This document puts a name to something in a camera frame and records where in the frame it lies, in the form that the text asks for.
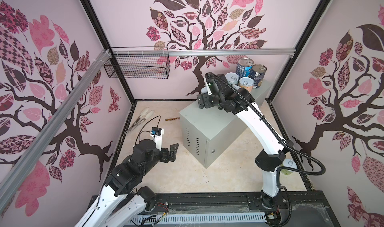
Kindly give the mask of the teal label white-lid can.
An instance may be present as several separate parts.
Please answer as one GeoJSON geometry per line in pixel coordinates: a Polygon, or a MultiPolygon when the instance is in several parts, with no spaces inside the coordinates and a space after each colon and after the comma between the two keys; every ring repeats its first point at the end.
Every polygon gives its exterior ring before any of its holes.
{"type": "Polygon", "coordinates": [[[233,72],[229,72],[225,75],[225,78],[230,85],[238,85],[239,75],[233,72]]]}

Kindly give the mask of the orange label white-lid can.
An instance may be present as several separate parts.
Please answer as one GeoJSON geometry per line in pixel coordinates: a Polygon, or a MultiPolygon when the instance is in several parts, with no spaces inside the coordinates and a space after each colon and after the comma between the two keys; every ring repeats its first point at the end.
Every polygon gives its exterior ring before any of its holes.
{"type": "Polygon", "coordinates": [[[254,80],[249,77],[242,77],[239,79],[239,87],[246,89],[251,93],[254,88],[254,80]]]}

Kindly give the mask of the blue label tin can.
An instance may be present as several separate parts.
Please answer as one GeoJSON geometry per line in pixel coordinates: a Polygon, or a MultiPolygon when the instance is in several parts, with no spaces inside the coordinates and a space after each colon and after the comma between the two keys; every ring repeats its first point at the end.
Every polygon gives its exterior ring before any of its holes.
{"type": "Polygon", "coordinates": [[[238,60],[236,74],[240,77],[248,77],[254,66],[254,61],[251,58],[244,57],[238,60]]]}

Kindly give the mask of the dark grey tin can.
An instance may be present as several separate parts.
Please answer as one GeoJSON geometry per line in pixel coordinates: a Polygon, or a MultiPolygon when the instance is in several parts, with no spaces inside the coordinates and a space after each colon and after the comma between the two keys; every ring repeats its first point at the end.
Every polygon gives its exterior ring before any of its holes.
{"type": "Polygon", "coordinates": [[[259,88],[261,86],[266,71],[267,67],[262,64],[255,64],[252,67],[249,77],[254,80],[253,88],[259,88]]]}

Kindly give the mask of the green label white-lid can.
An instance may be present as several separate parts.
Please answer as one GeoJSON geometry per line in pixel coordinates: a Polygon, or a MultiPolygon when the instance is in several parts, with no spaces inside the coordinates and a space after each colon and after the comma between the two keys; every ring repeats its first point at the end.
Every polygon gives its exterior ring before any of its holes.
{"type": "MultiPolygon", "coordinates": [[[[283,161],[282,166],[283,166],[283,167],[289,167],[289,168],[297,169],[297,164],[296,164],[292,159],[290,159],[290,158],[286,158],[286,159],[283,161]]],[[[281,170],[281,173],[282,173],[283,175],[288,176],[288,175],[292,174],[293,171],[292,171],[292,170],[289,170],[289,169],[282,169],[282,170],[281,170]]]]}

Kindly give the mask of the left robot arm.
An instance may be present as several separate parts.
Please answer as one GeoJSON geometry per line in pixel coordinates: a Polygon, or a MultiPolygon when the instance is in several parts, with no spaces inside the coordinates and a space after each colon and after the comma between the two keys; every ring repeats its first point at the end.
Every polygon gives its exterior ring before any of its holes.
{"type": "Polygon", "coordinates": [[[174,162],[179,144],[161,148],[144,139],[133,147],[133,154],[117,165],[107,177],[101,192],[77,227],[123,227],[133,217],[155,206],[156,194],[149,187],[133,192],[143,177],[158,163],[174,162]]]}

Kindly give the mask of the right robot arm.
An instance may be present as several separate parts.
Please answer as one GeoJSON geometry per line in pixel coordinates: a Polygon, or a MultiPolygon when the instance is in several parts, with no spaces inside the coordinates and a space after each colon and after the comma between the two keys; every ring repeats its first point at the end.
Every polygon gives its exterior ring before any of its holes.
{"type": "Polygon", "coordinates": [[[249,91],[233,87],[223,74],[216,75],[209,72],[205,75],[204,82],[207,92],[198,96],[200,108],[217,107],[219,110],[232,113],[246,124],[263,147],[255,162],[262,170],[261,200],[264,207],[272,209],[277,204],[277,196],[283,188],[280,183],[281,171],[287,170],[309,176],[321,176],[326,172],[326,167],[319,160],[289,146],[288,140],[282,138],[261,113],[249,91]],[[298,154],[316,163],[321,169],[317,172],[307,172],[283,166],[287,152],[298,154]]]}

